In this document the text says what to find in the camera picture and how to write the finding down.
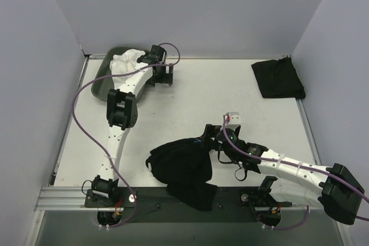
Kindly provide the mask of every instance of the black cloth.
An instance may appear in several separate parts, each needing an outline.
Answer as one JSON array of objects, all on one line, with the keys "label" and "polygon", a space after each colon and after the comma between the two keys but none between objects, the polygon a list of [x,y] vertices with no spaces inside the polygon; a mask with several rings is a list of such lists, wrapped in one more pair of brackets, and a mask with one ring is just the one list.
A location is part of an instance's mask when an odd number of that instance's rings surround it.
[{"label": "black cloth", "polygon": [[211,210],[217,186],[206,183],[213,174],[209,150],[195,138],[180,139],[153,149],[146,166],[168,184],[171,195],[197,210]]},{"label": "black cloth", "polygon": [[266,60],[251,65],[263,98],[305,98],[290,57]]}]

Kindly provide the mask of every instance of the crumpled black cloth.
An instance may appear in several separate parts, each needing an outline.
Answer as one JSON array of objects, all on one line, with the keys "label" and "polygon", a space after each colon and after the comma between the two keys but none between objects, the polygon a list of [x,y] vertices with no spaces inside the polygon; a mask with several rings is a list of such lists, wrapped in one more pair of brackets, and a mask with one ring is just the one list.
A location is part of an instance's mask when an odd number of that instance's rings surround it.
[{"label": "crumpled black cloth", "polygon": [[197,210],[211,210],[217,186],[206,183],[213,174],[209,150],[201,148],[196,138],[180,139],[153,149],[146,166],[181,202]]},{"label": "crumpled black cloth", "polygon": [[251,65],[263,98],[306,97],[291,58],[266,60]]}]

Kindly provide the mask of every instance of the white cloth in bin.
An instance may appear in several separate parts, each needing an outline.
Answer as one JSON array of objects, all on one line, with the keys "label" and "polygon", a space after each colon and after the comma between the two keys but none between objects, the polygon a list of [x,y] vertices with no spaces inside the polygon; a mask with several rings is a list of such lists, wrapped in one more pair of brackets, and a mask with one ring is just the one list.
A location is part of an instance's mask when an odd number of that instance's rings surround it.
[{"label": "white cloth in bin", "polygon": [[[110,62],[111,74],[132,72],[136,67],[137,59],[142,55],[145,55],[145,52],[136,49],[129,49],[122,55],[114,55]],[[113,77],[114,89],[118,89],[129,77]]]}]

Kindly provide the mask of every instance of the black fabric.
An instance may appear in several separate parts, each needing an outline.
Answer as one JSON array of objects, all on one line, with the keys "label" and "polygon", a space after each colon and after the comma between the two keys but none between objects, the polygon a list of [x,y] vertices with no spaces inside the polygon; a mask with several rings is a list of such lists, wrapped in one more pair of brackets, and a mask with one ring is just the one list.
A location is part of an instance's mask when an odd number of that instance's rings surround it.
[{"label": "black fabric", "polygon": [[167,191],[183,203],[198,209],[211,210],[216,186],[205,182],[212,178],[210,149],[202,149],[195,138],[180,139],[153,149],[146,160],[153,176]]},{"label": "black fabric", "polygon": [[302,85],[291,58],[266,60],[251,67],[263,98],[305,98]]}]

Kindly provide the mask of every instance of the screw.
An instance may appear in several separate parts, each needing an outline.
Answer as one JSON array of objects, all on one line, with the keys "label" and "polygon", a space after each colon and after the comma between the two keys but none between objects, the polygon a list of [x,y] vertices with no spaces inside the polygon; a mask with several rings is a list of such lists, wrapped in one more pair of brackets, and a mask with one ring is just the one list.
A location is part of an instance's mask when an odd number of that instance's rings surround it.
[{"label": "screw", "polygon": [[241,195],[241,200],[242,202],[247,202],[248,201],[248,195],[246,193]]},{"label": "screw", "polygon": [[133,196],[133,194],[129,195],[128,200],[129,200],[129,202],[131,202],[131,203],[133,203],[133,202],[134,202],[134,196]]}]

